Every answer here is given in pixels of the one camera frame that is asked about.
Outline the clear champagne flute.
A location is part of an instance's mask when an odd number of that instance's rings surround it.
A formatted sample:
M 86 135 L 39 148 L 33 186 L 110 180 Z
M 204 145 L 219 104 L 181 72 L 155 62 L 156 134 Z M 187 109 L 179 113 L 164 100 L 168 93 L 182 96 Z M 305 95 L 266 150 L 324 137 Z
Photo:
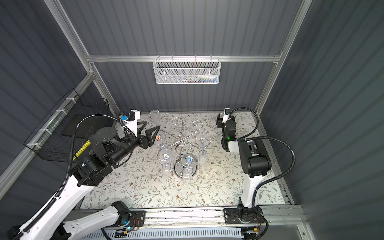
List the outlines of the clear champagne flute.
M 150 112 L 150 116 L 151 116 L 151 119 L 152 119 L 152 122 L 154 123 L 154 125 L 158 126 L 160 125 L 160 112 L 158 110 L 152 110 Z

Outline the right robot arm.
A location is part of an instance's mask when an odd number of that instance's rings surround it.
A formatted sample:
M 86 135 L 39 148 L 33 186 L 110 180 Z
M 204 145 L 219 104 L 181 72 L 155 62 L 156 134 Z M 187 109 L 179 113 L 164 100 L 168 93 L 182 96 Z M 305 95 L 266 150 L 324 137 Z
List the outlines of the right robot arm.
M 237 123 L 228 115 L 217 116 L 216 125 L 222 131 L 221 144 L 226 152 L 240 156 L 244 179 L 244 190 L 239 198 L 237 210 L 230 212 L 232 222 L 258 223 L 264 222 L 261 209 L 256 204 L 256 187 L 262 183 L 268 171 L 272 168 L 271 160 L 262 141 L 238 139 Z

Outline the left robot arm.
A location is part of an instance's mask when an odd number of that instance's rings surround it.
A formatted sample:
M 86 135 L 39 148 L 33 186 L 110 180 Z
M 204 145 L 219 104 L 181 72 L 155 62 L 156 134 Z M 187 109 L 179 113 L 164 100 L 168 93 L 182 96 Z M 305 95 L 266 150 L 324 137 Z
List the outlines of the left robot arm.
M 116 226 L 125 232 L 139 227 L 139 220 L 133 217 L 122 201 L 116 201 L 86 217 L 65 221 L 86 194 L 129 160 L 135 148 L 153 146 L 160 130 L 160 126 L 155 126 L 142 135 L 146 121 L 134 122 L 134 127 L 141 126 L 135 132 L 127 126 L 127 121 L 120 120 L 119 124 L 125 137 L 120 138 L 112 127 L 98 130 L 89 138 L 90 152 L 80 154 L 75 166 L 73 159 L 76 157 L 74 148 L 77 132 L 73 133 L 68 168 L 62 185 L 31 219 L 8 230 L 9 240 L 78 240 L 105 227 Z

